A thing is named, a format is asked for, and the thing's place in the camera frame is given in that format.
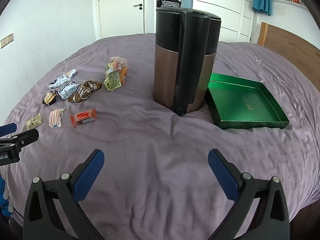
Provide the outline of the blue white gloved hand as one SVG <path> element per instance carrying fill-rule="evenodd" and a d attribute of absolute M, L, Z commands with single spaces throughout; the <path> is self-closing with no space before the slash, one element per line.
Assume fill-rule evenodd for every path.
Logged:
<path fill-rule="evenodd" d="M 0 177 L 0 207 L 1 213 L 9 218 L 13 214 L 12 203 L 10 202 L 9 190 L 5 180 Z"/>

